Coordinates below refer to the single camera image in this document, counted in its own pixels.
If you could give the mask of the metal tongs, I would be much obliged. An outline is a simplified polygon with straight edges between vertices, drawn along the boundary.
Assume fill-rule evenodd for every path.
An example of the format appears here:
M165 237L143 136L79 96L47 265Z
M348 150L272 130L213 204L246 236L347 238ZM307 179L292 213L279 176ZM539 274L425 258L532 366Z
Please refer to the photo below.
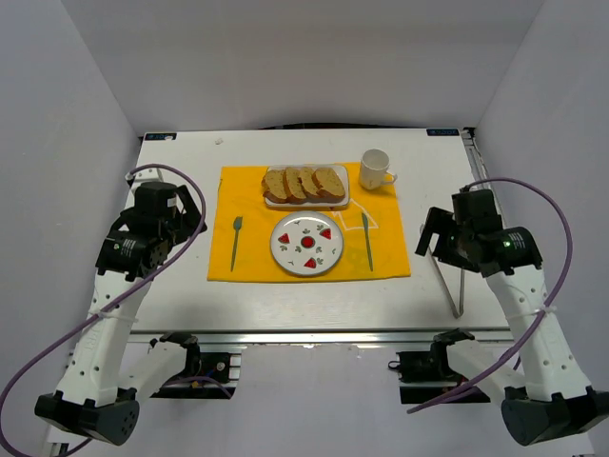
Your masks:
M430 248L427 250L427 255L430 259L432 268L437 276L437 279L439 280L441 289L447 300L451 314L453 315L453 317L455 319L461 319L464 315L464 303L465 303L465 300L464 300L464 298L465 298L465 270L463 268L460 269L458 301L455 301L453 299L452 292L451 292L448 284L445 281L444 275L442 273L442 270L439 267L437 259L432 255Z

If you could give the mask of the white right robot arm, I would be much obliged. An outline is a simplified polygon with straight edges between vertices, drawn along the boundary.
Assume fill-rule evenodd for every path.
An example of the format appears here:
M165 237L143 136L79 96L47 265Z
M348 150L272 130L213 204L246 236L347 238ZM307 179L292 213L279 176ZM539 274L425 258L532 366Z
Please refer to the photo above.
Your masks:
M452 203L452 210L429 209L416 252L480 274L515 344L496 359L470 333L450 330L435 336L428 367L465 378L455 396L473 387L483 392L522 446L581 434L607 419L608 394L592 387L575 360L531 232L503 225L489 189L463 190Z

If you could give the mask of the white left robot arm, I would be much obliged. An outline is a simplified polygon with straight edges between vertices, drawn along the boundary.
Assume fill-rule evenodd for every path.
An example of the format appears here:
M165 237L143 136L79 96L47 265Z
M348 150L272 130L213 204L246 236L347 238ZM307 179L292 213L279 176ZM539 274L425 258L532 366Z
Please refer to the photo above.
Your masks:
M53 393L34 413L55 427L120 446L132 434L140 406L167 381L195 376L201 355L195 336L163 335L151 353L120 371L128 337L150 289L150 275L168 266L173 249L206 230L186 186L149 181L134 191L102 244L87 324Z

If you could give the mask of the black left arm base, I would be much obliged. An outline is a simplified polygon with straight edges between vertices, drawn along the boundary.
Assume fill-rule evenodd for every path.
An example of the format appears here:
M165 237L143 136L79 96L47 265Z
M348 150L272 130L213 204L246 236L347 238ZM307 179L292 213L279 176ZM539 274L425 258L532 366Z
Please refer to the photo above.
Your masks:
M235 393L240 378L241 354L231 352L203 352L197 377L210 381L187 381L161 387L152 395L158 399L228 400Z

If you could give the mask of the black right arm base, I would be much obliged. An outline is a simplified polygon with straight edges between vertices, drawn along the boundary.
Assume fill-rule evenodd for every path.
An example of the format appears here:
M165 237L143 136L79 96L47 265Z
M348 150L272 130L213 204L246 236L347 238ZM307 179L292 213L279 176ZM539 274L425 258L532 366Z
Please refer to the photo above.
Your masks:
M402 405L419 405L464 384L467 379L449 369L441 370L431 351L403 351L387 363L399 378Z

